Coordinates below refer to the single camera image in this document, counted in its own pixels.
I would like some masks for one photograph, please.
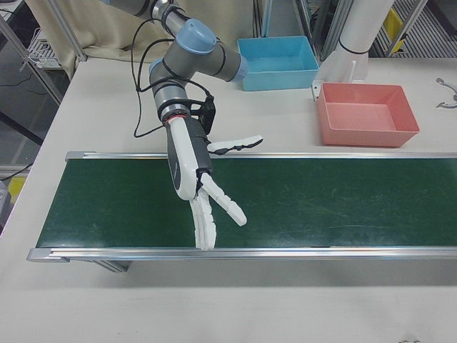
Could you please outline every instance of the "black cable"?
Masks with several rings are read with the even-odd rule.
[[[197,86],[198,88],[202,89],[204,92],[205,92],[205,95],[206,96],[212,96],[211,93],[209,92],[208,89],[206,89],[205,87],[203,87],[202,85],[200,85],[198,82],[195,82],[195,81],[192,81],[190,79],[185,79],[185,78],[182,78],[182,77],[179,77],[179,76],[169,76],[169,77],[164,77],[156,82],[153,82],[152,84],[149,84],[149,86],[147,86],[146,88],[142,89],[141,88],[141,70],[143,69],[143,64],[144,64],[144,60],[146,58],[146,55],[147,53],[149,52],[149,50],[155,46],[156,44],[158,43],[162,43],[162,42],[170,42],[170,41],[174,41],[174,39],[157,39],[155,41],[153,41],[151,44],[149,44],[146,49],[144,50],[143,52],[143,55],[141,56],[141,60],[140,60],[140,65],[139,65],[139,71],[138,71],[138,76],[135,75],[135,68],[134,68],[134,47],[135,47],[135,40],[136,40],[136,37],[138,36],[138,33],[140,32],[141,30],[141,27],[143,27],[144,24],[148,23],[148,22],[154,22],[154,20],[158,20],[160,22],[162,22],[162,20],[160,19],[147,19],[145,21],[143,21],[139,27],[136,29],[135,31],[135,34],[134,34],[134,37],[132,39],[132,42],[131,42],[131,50],[130,50],[130,66],[131,66],[131,75],[134,79],[134,84],[135,84],[135,91],[136,91],[136,95],[138,97],[138,104],[139,104],[139,115],[138,115],[138,122],[136,123],[136,127],[135,127],[135,130],[134,130],[134,137],[135,138],[141,138],[141,137],[144,137],[144,136],[147,136],[148,134],[151,134],[152,132],[155,132],[159,129],[161,129],[162,127],[165,127],[163,124],[161,126],[158,126],[152,130],[149,130],[147,132],[144,132],[143,134],[138,134],[138,129],[139,129],[139,126],[140,126],[140,123],[141,123],[141,115],[142,115],[142,112],[143,112],[143,107],[142,107],[142,103],[141,103],[141,96],[140,96],[140,93],[144,93],[145,91],[148,91],[149,89],[152,89],[153,87],[157,86],[158,84],[161,84],[163,83],[164,81],[168,81],[168,80],[178,80],[178,81],[183,81],[183,82],[187,82],[187,83],[190,83],[190,84],[193,84],[194,86]]]
[[[152,130],[149,130],[149,131],[147,131],[147,132],[144,132],[143,134],[138,134],[138,129],[139,129],[139,127],[140,127],[141,115],[142,115],[143,109],[142,109],[142,105],[141,105],[140,93],[139,93],[139,91],[138,91],[138,88],[139,88],[139,81],[138,81],[138,83],[137,83],[137,81],[136,81],[136,76],[135,76],[135,68],[134,68],[134,47],[135,47],[135,40],[136,40],[136,37],[138,36],[138,33],[139,33],[140,30],[141,30],[141,27],[143,27],[143,25],[146,24],[146,23],[154,22],[154,20],[157,20],[157,21],[160,21],[160,22],[161,22],[160,19],[152,19],[152,18],[143,21],[143,22],[138,26],[138,28],[136,29],[135,34],[134,34],[134,37],[133,37],[133,39],[132,39],[132,41],[131,41],[131,49],[130,49],[131,75],[132,75],[132,77],[134,78],[135,91],[136,91],[136,95],[137,95],[137,97],[138,97],[138,105],[139,105],[138,122],[136,123],[136,127],[135,127],[135,129],[134,129],[134,137],[135,137],[135,138],[141,138],[141,137],[147,136],[148,134],[151,134],[152,132],[154,132],[154,131],[156,131],[156,130],[159,130],[159,129],[161,129],[162,127],[164,127],[163,125],[161,125],[161,126],[158,126],[158,127],[154,128],[154,129],[152,129]],[[153,47],[153,46],[155,45],[154,43],[155,43],[155,42],[153,42],[152,44],[150,44],[150,45],[148,46],[148,48],[146,48],[145,53],[143,53],[143,56],[141,57],[139,75],[141,75],[141,67],[142,67],[142,63],[144,62],[144,58],[145,58],[145,56],[146,56],[146,54],[147,54],[147,51],[148,51],[151,47]]]
[[[23,88],[23,90],[36,95],[48,95],[48,93],[40,93],[39,91],[32,91],[31,89],[27,88]]]
[[[21,80],[17,84],[0,84],[0,87],[15,87],[15,86],[18,86],[20,84],[23,84],[25,81],[30,80],[31,76],[32,76],[32,74],[30,74],[30,76],[27,79]]]
[[[24,170],[30,168],[30,167],[32,166],[33,163],[34,163],[34,162],[30,163],[29,165],[25,166],[25,167],[22,168],[21,170],[15,172],[14,174],[11,174],[11,175],[8,176],[8,177],[4,177],[3,179],[0,179],[0,181],[6,181],[6,180],[8,180],[8,179],[11,179],[11,178],[15,177],[17,174],[20,174],[20,173],[22,173]]]
[[[141,60],[140,60],[140,67],[138,69],[138,76],[136,77],[136,84],[138,85],[139,87],[139,84],[140,84],[140,79],[141,79],[141,70],[142,70],[142,67],[143,67],[143,63],[144,63],[144,60],[146,58],[146,55],[148,54],[149,50],[151,50],[151,48],[158,44],[158,43],[163,43],[163,42],[170,42],[170,41],[174,41],[174,39],[171,39],[171,38],[163,38],[163,39],[157,39],[156,41],[153,41],[152,43],[150,43],[148,45],[148,47],[144,50],[144,53],[143,53],[143,56],[141,57]]]

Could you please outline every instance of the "white table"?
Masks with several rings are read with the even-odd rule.
[[[456,70],[455,59],[371,61],[369,80],[401,84],[422,130],[400,149],[375,150],[457,152],[457,111],[435,109],[450,96],[436,77],[455,82]],[[216,97],[214,141],[263,134],[256,151],[373,151],[321,146],[309,90],[245,93],[196,80]],[[2,341],[455,341],[455,261],[136,262],[125,274],[26,262],[68,151],[166,150],[162,131],[132,137],[132,84],[124,62],[80,64],[0,237]],[[189,88],[189,96],[202,95]],[[158,124],[151,97],[143,129]]]

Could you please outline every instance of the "conveyor belt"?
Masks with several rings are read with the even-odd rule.
[[[393,5],[402,20],[405,20],[416,0],[397,0]],[[372,55],[383,57],[390,39],[382,29],[373,45]],[[403,52],[393,55],[398,58],[448,58],[457,57],[457,36],[449,36],[431,10],[426,6],[418,17],[403,45]]]
[[[214,159],[217,248],[455,247],[457,159]],[[192,248],[166,159],[69,160],[37,248]]]

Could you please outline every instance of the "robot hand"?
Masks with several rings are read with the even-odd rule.
[[[216,225],[209,203],[211,197],[239,225],[243,226],[246,216],[238,204],[232,201],[211,177],[212,167],[209,152],[225,152],[260,144],[261,136],[238,141],[208,144],[200,122],[192,117],[177,115],[166,122],[168,135],[168,157],[176,193],[189,200],[195,225],[196,247],[213,249],[216,243]]]
[[[175,0],[102,1],[145,19],[145,22],[159,22],[165,31],[175,37],[165,56],[150,65],[150,85],[147,88],[152,89],[159,120],[166,127],[174,188],[181,199],[191,204],[196,246],[212,249],[216,242],[216,225],[211,215],[209,197],[223,207],[238,225],[246,223],[246,216],[213,181],[209,152],[225,154],[233,149],[253,147],[262,142],[262,138],[255,136],[210,144],[206,135],[211,130],[216,112],[214,98],[191,78],[200,72],[224,81],[237,82],[247,74],[247,60],[225,46],[202,22],[187,17]],[[188,83],[205,91],[205,102],[187,97],[185,87]],[[200,109],[192,109],[193,105],[200,105]]]

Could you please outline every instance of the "robotic finger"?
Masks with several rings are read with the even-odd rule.
[[[219,187],[213,178],[207,173],[202,174],[200,178],[201,188],[214,199],[217,204],[226,210],[227,214],[242,227],[248,220],[243,213],[243,210],[236,202],[231,200],[224,191]]]
[[[216,244],[216,225],[208,194],[200,189],[195,198],[189,201],[194,216],[195,246],[202,250],[213,249]]]
[[[236,141],[218,141],[216,143],[211,143],[207,146],[207,149],[212,154],[224,155],[231,150],[240,151],[245,148],[254,148],[261,142],[263,142],[262,136],[252,136]]]

